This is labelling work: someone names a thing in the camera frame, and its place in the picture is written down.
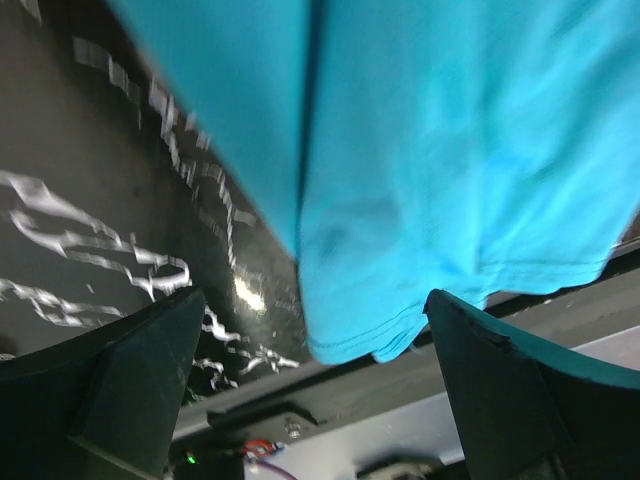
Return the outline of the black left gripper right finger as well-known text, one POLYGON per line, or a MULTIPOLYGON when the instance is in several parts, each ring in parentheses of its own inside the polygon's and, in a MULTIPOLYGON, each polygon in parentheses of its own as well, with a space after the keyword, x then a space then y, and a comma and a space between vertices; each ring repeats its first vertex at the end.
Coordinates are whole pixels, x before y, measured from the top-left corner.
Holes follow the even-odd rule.
POLYGON ((427 317, 473 479, 636 479, 639 374, 442 290, 427 317))

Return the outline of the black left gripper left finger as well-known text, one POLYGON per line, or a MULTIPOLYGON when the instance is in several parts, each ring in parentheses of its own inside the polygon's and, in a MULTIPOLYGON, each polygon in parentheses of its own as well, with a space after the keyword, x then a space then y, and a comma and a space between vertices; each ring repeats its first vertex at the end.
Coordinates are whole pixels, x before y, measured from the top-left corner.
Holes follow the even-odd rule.
POLYGON ((1 364, 4 479, 159 479, 204 317, 196 287, 1 364))

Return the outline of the teal t shirt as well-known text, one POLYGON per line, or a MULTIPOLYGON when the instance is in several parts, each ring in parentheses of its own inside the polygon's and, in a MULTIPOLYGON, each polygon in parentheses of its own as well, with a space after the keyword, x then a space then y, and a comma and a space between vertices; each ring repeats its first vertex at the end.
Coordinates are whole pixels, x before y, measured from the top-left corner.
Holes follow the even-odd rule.
POLYGON ((635 1, 115 1, 298 266, 328 365, 445 290, 594 281, 639 210, 635 1))

